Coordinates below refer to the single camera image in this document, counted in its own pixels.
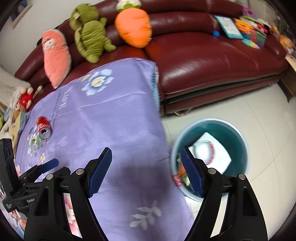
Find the wooden side cabinet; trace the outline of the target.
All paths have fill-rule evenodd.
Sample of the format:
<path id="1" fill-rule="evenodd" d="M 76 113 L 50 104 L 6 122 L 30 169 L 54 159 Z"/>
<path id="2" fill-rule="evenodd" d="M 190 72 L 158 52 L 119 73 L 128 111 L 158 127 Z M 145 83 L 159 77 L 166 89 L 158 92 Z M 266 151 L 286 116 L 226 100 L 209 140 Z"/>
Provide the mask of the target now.
<path id="1" fill-rule="evenodd" d="M 285 59 L 288 62 L 288 69 L 280 78 L 278 85 L 286 95 L 287 101 L 295 97 L 296 92 L 296 73 L 295 73 L 295 57 L 291 54 L 287 54 Z"/>

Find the teal picture book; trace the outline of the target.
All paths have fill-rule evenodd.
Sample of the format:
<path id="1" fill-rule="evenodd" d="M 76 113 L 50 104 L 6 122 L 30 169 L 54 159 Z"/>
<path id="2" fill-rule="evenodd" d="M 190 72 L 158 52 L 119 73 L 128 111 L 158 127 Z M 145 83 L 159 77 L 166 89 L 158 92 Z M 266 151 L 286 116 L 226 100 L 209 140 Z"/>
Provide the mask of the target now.
<path id="1" fill-rule="evenodd" d="M 231 18 L 224 16 L 214 16 L 220 27 L 224 30 L 226 36 L 230 39 L 243 39 L 241 32 L 238 30 Z"/>

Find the red dressed small doll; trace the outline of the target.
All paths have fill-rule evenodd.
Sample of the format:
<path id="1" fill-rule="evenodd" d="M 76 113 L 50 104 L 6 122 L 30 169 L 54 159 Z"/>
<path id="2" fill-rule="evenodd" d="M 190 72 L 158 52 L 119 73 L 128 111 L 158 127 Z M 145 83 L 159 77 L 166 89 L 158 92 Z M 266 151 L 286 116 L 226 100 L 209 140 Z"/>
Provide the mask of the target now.
<path id="1" fill-rule="evenodd" d="M 33 99 L 42 91 L 42 89 L 43 87 L 40 85 L 36 90 L 34 90 L 32 87 L 23 88 L 21 90 L 20 97 L 18 98 L 15 108 L 13 109 L 14 120 L 16 120 L 16 118 L 21 113 L 26 113 L 28 111 L 32 105 Z"/>

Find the red soda can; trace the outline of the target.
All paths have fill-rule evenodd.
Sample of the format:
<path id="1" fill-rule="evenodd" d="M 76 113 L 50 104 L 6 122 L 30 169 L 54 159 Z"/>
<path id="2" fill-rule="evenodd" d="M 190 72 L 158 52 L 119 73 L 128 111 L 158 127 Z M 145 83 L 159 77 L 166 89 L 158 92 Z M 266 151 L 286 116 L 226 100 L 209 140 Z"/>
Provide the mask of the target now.
<path id="1" fill-rule="evenodd" d="M 44 116 L 37 119 L 37 131 L 41 139 L 48 140 L 52 136 L 50 122 Z"/>

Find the purple floral tablecloth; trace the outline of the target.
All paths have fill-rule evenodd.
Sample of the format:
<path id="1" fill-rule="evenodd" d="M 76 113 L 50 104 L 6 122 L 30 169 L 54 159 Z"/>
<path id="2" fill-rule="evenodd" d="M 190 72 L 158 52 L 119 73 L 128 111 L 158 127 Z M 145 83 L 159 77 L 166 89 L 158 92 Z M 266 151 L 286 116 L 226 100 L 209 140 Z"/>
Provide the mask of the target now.
<path id="1" fill-rule="evenodd" d="M 74 80 L 41 99 L 8 135 L 18 174 L 51 159 L 74 172 L 111 149 L 111 165 L 90 199 L 108 240 L 184 240 L 194 222 L 171 177 L 158 69 L 149 69 L 139 89 L 120 95 L 89 94 Z M 48 140 L 37 131 L 41 116 L 51 125 Z"/>

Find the green frog plush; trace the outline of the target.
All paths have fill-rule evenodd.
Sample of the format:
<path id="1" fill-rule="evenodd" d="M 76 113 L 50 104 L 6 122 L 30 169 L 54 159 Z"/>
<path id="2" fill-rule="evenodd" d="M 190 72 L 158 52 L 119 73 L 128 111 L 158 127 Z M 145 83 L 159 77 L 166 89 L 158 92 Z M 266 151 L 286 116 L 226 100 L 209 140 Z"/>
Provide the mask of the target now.
<path id="1" fill-rule="evenodd" d="M 75 32 L 77 50 L 88 62 L 97 63 L 104 51 L 116 50 L 116 46 L 106 36 L 107 18 L 100 18 L 95 6 L 90 4 L 76 6 L 71 13 L 69 23 Z"/>

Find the pink carrot plush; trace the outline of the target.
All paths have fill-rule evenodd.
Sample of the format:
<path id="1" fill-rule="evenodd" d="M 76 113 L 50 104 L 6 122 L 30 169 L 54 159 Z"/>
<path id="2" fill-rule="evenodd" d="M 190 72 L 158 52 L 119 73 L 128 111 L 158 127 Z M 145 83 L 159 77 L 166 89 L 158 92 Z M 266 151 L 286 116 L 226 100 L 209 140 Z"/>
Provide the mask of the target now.
<path id="1" fill-rule="evenodd" d="M 71 55 L 62 32 L 58 29 L 48 30 L 42 36 L 44 71 L 53 89 L 57 89 L 71 68 Z"/>

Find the orange carrot plush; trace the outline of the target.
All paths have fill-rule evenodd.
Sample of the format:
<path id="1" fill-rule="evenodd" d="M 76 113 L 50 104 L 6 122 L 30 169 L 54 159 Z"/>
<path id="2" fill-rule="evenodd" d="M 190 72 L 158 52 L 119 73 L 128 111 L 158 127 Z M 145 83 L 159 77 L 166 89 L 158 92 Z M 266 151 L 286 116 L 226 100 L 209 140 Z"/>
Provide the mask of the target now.
<path id="1" fill-rule="evenodd" d="M 136 48 L 144 48 L 152 38 L 149 15 L 141 7 L 138 0 L 122 0 L 116 5 L 115 28 L 127 44 Z"/>

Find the blue small ball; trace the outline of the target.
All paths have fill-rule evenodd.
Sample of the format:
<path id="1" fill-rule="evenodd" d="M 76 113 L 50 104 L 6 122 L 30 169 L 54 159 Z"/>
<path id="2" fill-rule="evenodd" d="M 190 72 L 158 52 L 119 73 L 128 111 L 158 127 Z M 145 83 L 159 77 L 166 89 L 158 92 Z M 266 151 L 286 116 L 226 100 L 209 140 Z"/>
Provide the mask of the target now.
<path id="1" fill-rule="evenodd" d="M 218 31 L 213 31 L 212 35 L 213 35 L 215 38 L 220 37 L 220 33 L 219 33 Z"/>

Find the teal trash bin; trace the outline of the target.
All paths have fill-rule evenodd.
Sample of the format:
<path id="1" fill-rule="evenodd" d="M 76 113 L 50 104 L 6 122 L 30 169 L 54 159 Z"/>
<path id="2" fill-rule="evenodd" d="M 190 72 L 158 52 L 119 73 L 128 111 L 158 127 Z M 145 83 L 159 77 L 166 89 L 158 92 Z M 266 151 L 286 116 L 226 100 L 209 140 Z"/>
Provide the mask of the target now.
<path id="1" fill-rule="evenodd" d="M 227 151 L 230 162 L 224 158 L 218 158 L 208 165 L 209 168 L 215 168 L 226 176 L 236 177 L 240 173 L 247 175 L 250 153 L 247 141 L 239 129 L 220 118 L 202 118 L 181 131 L 171 149 L 171 173 L 184 196 L 202 202 L 203 199 L 191 187 L 186 186 L 178 175 L 181 149 L 194 145 L 198 140 L 209 142 L 216 140 Z"/>

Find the dark red leather sofa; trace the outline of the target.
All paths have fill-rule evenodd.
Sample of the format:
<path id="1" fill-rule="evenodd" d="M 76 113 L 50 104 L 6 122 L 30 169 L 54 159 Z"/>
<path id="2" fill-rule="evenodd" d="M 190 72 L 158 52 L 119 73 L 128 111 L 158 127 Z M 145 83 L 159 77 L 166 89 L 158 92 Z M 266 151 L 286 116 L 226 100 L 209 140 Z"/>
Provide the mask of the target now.
<path id="1" fill-rule="evenodd" d="M 152 39 L 142 49 L 125 43 L 116 31 L 116 4 L 96 4 L 116 50 L 104 52 L 95 64 L 79 54 L 69 21 L 59 25 L 71 55 L 64 85 L 79 80 L 89 94 L 120 95 L 139 89 L 154 63 L 160 111 L 170 114 L 272 85 L 288 68 L 286 51 L 274 36 L 258 49 L 226 36 L 214 16 L 242 16 L 242 6 L 231 1 L 142 1 L 152 25 Z"/>

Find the colourful toy books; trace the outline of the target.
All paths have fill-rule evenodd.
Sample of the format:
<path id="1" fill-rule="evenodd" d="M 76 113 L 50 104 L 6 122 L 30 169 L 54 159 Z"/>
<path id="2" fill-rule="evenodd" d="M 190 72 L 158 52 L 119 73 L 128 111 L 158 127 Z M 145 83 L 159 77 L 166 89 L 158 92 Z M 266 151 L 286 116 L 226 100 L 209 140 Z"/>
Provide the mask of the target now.
<path id="1" fill-rule="evenodd" d="M 259 47 L 265 44 L 267 36 L 271 34 L 271 25 L 247 6 L 242 7 L 242 16 L 234 19 L 234 23 L 244 39 L 254 42 Z"/>

